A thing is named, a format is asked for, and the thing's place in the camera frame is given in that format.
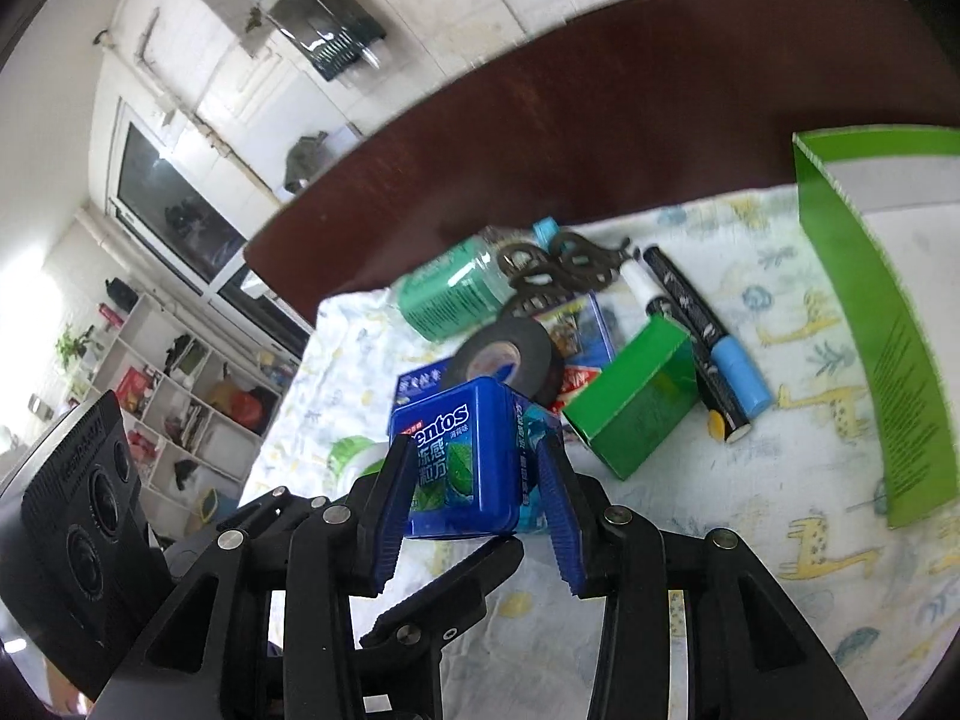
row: small green cardboard box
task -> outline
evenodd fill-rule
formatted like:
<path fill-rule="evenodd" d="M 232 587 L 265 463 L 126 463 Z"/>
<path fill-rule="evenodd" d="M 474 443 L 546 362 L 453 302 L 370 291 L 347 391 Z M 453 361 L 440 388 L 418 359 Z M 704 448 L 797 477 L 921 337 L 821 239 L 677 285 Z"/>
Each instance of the small green cardboard box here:
<path fill-rule="evenodd" d="M 670 319 L 651 317 L 563 414 L 593 453 L 626 479 L 698 399 L 690 336 Z"/>

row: mentos text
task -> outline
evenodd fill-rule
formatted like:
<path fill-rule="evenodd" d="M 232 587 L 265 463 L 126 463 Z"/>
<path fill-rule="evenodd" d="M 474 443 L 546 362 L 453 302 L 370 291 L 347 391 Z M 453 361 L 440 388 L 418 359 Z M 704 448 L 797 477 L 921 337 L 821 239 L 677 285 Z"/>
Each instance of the mentos text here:
<path fill-rule="evenodd" d="M 434 419 L 429 425 L 414 433 L 416 446 L 419 448 L 428 445 L 429 442 L 438 439 L 444 433 L 463 425 L 469 418 L 470 413 L 466 403 L 458 406 L 451 413 L 438 416 L 438 418 Z"/>

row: bolt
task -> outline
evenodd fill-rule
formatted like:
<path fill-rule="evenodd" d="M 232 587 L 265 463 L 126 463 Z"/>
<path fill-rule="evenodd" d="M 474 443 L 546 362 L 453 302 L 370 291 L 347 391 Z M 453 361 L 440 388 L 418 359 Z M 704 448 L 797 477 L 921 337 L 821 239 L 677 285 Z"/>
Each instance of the bolt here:
<path fill-rule="evenodd" d="M 717 528 L 710 533 L 710 540 L 720 549 L 733 549 L 740 543 L 740 539 L 733 531 L 726 528 Z"/>
<path fill-rule="evenodd" d="M 243 543 L 244 535 L 240 531 L 223 531 L 217 539 L 217 546 L 221 549 L 236 549 Z"/>
<path fill-rule="evenodd" d="M 412 647 L 416 644 L 420 637 L 421 632 L 416 625 L 401 625 L 397 628 L 397 641 L 400 642 L 400 644 L 405 644 L 407 647 Z"/>
<path fill-rule="evenodd" d="M 626 506 L 608 506 L 603 512 L 603 519 L 611 525 L 626 525 L 634 518 L 634 513 Z"/>
<path fill-rule="evenodd" d="M 337 504 L 323 512 L 323 522 L 328 525 L 340 525 L 350 519 L 350 509 Z"/>

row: mentos container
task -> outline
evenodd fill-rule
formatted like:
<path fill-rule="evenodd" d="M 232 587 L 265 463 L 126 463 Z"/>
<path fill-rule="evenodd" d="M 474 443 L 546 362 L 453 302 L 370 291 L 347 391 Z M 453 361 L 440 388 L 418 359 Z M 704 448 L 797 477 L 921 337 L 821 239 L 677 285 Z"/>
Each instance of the mentos container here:
<path fill-rule="evenodd" d="M 466 538 L 545 526 L 536 489 L 536 444 L 560 421 L 482 376 L 397 409 L 391 440 L 416 440 L 419 479 L 406 535 Z"/>

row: blue marker cap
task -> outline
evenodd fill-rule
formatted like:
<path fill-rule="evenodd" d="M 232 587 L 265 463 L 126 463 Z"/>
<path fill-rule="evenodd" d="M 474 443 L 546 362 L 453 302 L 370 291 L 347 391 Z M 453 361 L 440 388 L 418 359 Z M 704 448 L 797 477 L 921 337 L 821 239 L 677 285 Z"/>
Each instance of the blue marker cap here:
<path fill-rule="evenodd" d="M 724 336 L 710 351 L 710 357 L 720 368 L 733 394 L 740 403 L 743 413 L 750 419 L 756 419 L 770 408 L 774 397 L 754 361 L 733 336 Z"/>
<path fill-rule="evenodd" d="M 540 221 L 534 222 L 534 235 L 536 236 L 536 242 L 543 250 L 546 250 L 546 248 L 549 247 L 550 241 L 552 241 L 555 234 L 559 232 L 560 225 L 555 222 L 553 217 L 542 218 Z"/>

